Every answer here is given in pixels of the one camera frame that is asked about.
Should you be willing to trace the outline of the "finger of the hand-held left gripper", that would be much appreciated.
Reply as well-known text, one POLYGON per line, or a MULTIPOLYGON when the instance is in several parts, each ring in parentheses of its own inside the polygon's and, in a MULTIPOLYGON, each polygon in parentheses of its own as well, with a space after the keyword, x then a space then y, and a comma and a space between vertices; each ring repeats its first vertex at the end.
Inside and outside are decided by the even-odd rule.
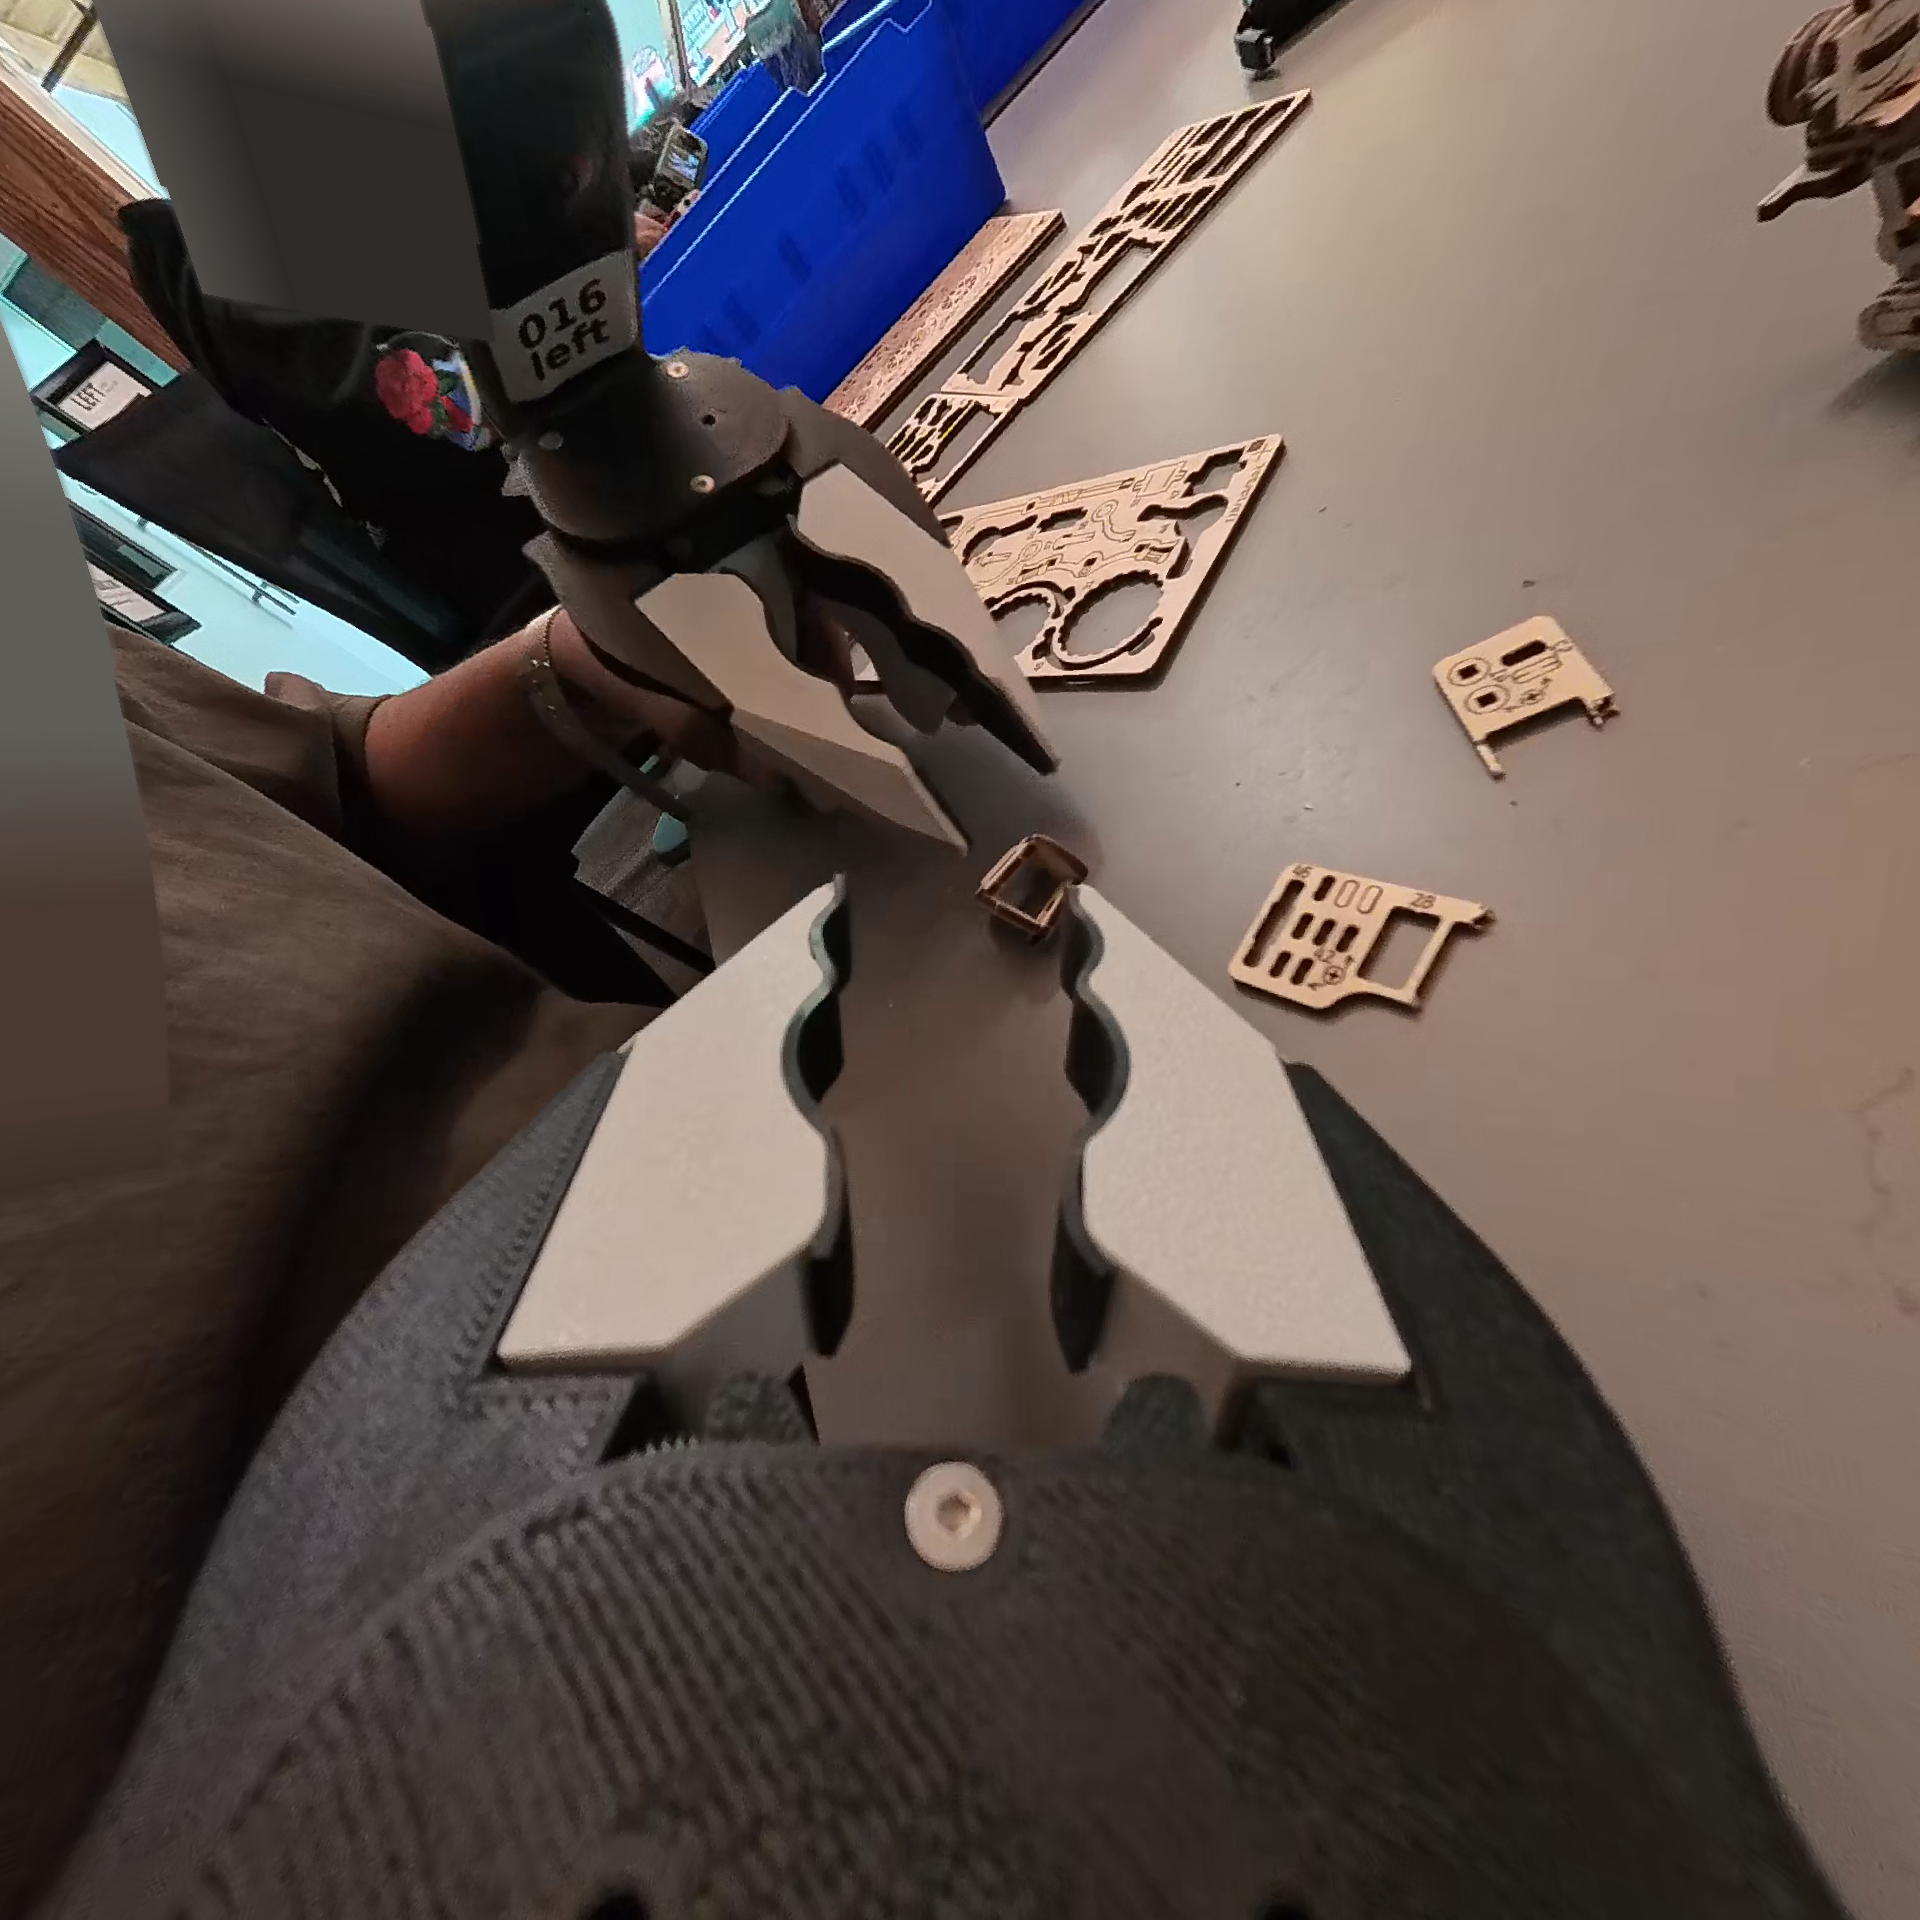
POLYGON ((808 800, 867 812, 951 851, 969 849, 907 755, 862 727, 836 684, 780 651, 747 579, 670 575, 638 595, 634 610, 722 697, 742 751, 808 800))
MULTIPOLYGON (((1005 751, 1049 777, 1060 755, 1044 733, 1023 670, 954 552, 851 467, 759 467, 754 490, 787 510, 798 540, 790 579, 800 597, 864 614, 899 662, 931 682, 1005 751)), ((845 693, 810 674, 776 694, 774 716, 754 723, 754 753, 794 777, 915 777, 899 745, 868 732, 845 693)))

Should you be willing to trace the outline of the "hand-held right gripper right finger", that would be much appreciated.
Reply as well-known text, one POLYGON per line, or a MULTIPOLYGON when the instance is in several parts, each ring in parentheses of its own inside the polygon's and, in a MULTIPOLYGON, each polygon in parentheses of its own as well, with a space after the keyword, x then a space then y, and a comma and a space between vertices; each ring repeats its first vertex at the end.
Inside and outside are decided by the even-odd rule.
POLYGON ((1285 1062, 1093 886, 1060 935, 1084 1109, 1054 1234, 1054 1338, 1115 1400, 1188 1385, 1236 1426, 1272 1382, 1403 1387, 1411 1354, 1285 1062))

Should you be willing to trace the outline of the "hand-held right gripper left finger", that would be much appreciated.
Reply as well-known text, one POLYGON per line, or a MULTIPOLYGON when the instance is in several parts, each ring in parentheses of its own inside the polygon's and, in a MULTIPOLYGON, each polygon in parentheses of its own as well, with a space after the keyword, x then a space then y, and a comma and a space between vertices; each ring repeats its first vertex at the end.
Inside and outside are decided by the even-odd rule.
POLYGON ((823 1101, 849 973, 835 877, 637 1033, 502 1325, 504 1372, 648 1372, 665 1403, 709 1403, 838 1352, 851 1208, 823 1101))

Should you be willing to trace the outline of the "small wooden model assembly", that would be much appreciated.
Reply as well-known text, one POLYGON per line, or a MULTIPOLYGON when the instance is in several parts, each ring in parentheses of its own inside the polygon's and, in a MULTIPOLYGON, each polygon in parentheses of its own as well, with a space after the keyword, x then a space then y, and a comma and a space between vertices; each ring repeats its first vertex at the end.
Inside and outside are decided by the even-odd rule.
POLYGON ((995 858, 978 879, 974 898, 995 924, 1043 944, 1088 877, 1089 867, 1076 851, 1047 832, 1030 832, 995 858))

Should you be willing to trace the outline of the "person's left forearm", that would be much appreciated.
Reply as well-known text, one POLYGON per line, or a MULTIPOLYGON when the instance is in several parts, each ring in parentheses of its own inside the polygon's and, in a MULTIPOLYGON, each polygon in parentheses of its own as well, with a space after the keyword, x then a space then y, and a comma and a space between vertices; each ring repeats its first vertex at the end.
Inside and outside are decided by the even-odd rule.
POLYGON ((453 843, 513 827, 590 781, 534 700, 546 627, 541 617, 371 707, 362 768, 380 827, 453 843))

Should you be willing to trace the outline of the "person's left hand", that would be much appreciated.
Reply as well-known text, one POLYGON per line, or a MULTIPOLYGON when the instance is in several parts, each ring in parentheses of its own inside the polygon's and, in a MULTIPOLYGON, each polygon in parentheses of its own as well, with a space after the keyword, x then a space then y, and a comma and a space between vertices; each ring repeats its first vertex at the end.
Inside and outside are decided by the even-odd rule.
POLYGON ((725 716, 618 672, 564 610, 550 612, 546 653, 588 732, 629 761, 637 763, 646 758, 641 747, 652 747, 701 774, 739 773, 737 743, 725 716))

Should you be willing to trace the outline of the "small wooden piece slotted grid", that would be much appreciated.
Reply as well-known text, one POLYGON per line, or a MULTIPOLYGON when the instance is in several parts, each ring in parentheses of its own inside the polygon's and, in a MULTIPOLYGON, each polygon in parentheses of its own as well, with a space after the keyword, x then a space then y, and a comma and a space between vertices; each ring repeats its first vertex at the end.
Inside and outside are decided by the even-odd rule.
POLYGON ((1477 935, 1490 924, 1492 912, 1477 900, 1291 863, 1273 877, 1236 944, 1229 978, 1237 988, 1313 1015, 1327 1015, 1360 997, 1415 1013, 1450 942, 1460 934, 1477 935), (1399 982, 1368 971, 1396 922, 1426 928, 1399 982))

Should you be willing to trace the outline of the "engraved wooden board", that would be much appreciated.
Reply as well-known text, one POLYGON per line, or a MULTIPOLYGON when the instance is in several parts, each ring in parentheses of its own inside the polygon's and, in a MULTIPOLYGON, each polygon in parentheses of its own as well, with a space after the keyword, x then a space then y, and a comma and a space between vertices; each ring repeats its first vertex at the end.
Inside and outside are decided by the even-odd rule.
POLYGON ((1061 227, 1064 214, 1057 208, 1002 213, 985 221, 838 382, 823 407, 862 428, 888 417, 1061 227))

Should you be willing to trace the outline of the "long wooden parts sheet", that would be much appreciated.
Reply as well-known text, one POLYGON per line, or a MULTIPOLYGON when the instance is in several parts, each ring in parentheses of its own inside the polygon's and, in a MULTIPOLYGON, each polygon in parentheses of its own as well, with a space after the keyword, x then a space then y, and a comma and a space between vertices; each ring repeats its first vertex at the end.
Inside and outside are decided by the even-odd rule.
POLYGON ((1302 87, 1164 135, 885 441, 929 504, 946 498, 1310 101, 1302 87))

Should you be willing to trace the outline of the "wooden parts sheet gear cutouts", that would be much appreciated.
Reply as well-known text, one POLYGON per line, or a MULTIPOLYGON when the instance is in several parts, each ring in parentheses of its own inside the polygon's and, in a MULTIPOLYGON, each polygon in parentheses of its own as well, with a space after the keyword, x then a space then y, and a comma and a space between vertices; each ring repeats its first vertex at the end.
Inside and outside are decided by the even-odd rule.
POLYGON ((1256 436, 939 520, 995 623, 1036 610, 1033 684, 1152 684, 1282 456, 1256 436))

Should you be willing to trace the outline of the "person's brown clothing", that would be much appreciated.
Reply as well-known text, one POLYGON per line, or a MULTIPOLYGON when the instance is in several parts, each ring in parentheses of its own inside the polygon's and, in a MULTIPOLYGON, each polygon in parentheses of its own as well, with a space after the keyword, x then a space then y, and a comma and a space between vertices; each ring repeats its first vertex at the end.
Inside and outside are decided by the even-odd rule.
POLYGON ((606 747, 546 660, 572 795, 442 846, 380 827, 383 700, 265 688, 109 633, 145 816, 172 1141, 3 1200, 2 1902, 29 1913, 107 1786, 243 1460, 401 1247, 644 1023, 541 954, 541 825, 606 747))

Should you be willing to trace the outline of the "blue plastic bin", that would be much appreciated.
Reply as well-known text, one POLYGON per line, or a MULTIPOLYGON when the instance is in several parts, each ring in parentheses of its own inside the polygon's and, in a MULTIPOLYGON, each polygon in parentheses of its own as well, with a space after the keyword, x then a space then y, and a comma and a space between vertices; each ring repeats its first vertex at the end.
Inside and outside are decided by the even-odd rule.
POLYGON ((943 5, 827 38, 810 91, 752 68, 696 121, 708 177, 638 267, 646 350, 826 402, 1003 199, 943 5))
POLYGON ((966 93, 990 123, 1100 3, 938 3, 966 93))

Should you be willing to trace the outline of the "framed black-white marker sign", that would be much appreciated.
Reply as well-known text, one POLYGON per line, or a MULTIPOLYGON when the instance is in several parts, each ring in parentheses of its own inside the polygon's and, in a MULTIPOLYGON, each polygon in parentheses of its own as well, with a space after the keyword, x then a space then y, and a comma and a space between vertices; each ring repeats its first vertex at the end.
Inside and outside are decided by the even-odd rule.
POLYGON ((137 366, 107 342, 89 339, 29 387, 29 398, 54 443, 71 443, 151 397, 166 379, 137 366))

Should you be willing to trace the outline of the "small wooden piece round holes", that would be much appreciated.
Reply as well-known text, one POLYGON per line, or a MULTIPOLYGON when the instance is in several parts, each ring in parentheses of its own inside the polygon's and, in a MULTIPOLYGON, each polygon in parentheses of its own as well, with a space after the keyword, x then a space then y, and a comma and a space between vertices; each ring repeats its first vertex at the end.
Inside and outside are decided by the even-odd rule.
POLYGON ((1494 755, 1502 733, 1564 707, 1579 707, 1595 729, 1617 715, 1611 684, 1546 614, 1442 656, 1432 662, 1432 684, 1494 781, 1504 777, 1494 755))

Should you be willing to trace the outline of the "black stand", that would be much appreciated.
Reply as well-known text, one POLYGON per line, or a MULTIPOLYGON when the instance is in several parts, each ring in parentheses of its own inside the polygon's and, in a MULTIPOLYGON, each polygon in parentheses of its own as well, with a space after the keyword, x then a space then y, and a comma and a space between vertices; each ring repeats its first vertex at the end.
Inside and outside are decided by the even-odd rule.
POLYGON ((1237 65, 1248 78, 1270 75, 1287 46, 1343 5, 1333 0, 1255 0, 1240 5, 1233 34, 1237 65))

